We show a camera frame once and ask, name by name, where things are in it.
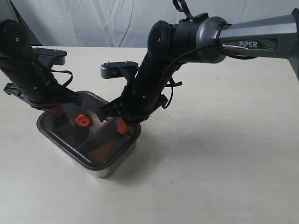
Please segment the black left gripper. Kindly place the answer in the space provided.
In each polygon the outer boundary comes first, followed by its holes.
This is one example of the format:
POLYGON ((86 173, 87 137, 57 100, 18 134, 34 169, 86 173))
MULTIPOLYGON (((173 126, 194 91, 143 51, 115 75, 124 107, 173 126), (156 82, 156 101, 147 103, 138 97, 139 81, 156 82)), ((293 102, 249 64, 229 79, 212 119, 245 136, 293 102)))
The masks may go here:
POLYGON ((55 79, 54 72, 43 64, 3 63, 3 73, 10 80, 3 91, 7 95, 16 96, 33 108, 43 108, 44 112, 61 117, 63 106, 58 104, 81 105, 82 97, 67 88, 73 80, 72 72, 60 71, 71 76, 64 84, 55 79))

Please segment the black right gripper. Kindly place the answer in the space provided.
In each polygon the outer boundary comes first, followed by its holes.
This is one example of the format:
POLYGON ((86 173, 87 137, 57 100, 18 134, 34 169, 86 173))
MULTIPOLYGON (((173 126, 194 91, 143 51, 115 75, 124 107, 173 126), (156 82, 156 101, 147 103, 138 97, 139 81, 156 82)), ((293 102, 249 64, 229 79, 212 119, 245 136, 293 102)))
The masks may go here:
POLYGON ((134 128, 127 124, 147 120, 168 102, 162 91, 171 78, 171 59, 145 56, 138 67, 135 78, 126 82, 121 95, 97 110, 100 120, 119 118, 117 131, 120 134, 128 134, 134 128))

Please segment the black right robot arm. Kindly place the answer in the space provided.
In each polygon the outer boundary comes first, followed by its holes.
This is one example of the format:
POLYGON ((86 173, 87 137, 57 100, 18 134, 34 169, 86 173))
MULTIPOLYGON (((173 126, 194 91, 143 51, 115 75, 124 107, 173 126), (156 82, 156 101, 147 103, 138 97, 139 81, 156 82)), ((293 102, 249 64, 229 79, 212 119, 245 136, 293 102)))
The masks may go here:
POLYGON ((180 86, 172 75, 182 65, 220 63, 226 57, 286 59, 298 73, 298 9, 289 15, 239 24, 207 14, 177 24, 158 21, 149 33, 147 53, 141 64, 102 64, 103 78, 124 77, 127 84, 118 98, 97 110, 97 116, 100 120, 122 118, 127 125, 143 122, 157 108, 169 105, 170 100, 162 91, 180 86))

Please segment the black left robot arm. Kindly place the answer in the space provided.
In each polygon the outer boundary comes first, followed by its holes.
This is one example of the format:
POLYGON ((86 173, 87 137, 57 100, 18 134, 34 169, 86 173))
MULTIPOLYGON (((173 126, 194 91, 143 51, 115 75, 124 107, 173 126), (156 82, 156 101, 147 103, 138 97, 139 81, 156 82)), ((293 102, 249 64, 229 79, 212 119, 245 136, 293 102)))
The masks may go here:
POLYGON ((53 65, 64 65, 67 53, 63 50, 32 48, 25 29, 15 20, 0 23, 0 69, 10 80, 4 87, 7 95, 14 95, 31 108, 55 117, 64 114, 63 105, 81 106, 82 97, 70 89, 70 78, 60 84, 54 76, 53 65))

